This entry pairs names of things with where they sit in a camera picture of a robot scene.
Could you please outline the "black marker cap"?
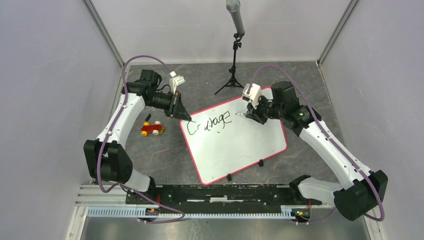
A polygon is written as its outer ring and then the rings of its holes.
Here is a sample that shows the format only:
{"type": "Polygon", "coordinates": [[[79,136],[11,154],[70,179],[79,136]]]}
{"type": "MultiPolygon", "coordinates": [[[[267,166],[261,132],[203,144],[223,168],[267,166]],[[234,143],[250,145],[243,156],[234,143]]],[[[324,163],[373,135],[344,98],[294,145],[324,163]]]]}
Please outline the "black marker cap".
{"type": "Polygon", "coordinates": [[[145,121],[148,122],[150,120],[151,116],[152,116],[151,114],[148,114],[147,117],[145,118],[145,121]]]}

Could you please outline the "pink framed whiteboard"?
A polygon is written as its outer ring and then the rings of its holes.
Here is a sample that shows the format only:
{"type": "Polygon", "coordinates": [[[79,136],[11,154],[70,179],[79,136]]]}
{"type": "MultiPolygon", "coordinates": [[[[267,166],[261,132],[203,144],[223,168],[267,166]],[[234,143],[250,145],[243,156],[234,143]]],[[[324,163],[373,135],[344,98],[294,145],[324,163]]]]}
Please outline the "pink framed whiteboard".
{"type": "Polygon", "coordinates": [[[247,111],[236,97],[191,114],[179,125],[199,181],[210,185],[284,152],[288,142],[283,123],[264,125],[235,113],[247,111]]]}

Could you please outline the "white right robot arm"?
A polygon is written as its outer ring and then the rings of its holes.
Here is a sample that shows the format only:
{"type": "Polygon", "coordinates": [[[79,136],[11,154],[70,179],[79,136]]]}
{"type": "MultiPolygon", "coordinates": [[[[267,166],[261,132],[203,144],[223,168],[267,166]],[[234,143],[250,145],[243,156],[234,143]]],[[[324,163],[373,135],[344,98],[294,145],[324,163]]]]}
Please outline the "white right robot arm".
{"type": "Polygon", "coordinates": [[[268,120],[281,121],[324,160],[338,179],[335,183],[302,175],[289,183],[289,199],[295,204],[307,199],[330,204],[349,221],[361,216],[383,221],[388,176],[382,170],[371,170],[350,153],[308,101],[300,104],[297,89],[296,84],[281,81],[271,86],[271,99],[255,83],[246,84],[242,92],[247,101],[246,118],[262,125],[268,120]]]}

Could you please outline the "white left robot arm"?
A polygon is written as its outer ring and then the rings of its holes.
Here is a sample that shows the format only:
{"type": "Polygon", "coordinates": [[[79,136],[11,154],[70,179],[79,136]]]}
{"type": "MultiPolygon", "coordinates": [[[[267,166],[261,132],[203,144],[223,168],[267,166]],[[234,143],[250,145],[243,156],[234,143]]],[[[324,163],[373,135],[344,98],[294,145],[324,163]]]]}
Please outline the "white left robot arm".
{"type": "Polygon", "coordinates": [[[153,70],[142,70],[140,78],[123,85],[119,103],[103,131],[94,140],[87,140],[83,151],[90,176],[98,184],[123,184],[135,191],[145,204],[157,198],[154,179],[134,169],[125,147],[130,131],[145,107],[163,110],[169,118],[191,121],[182,103],[177,86],[185,79],[170,73],[169,92],[159,90],[162,77],[153,70]]]}

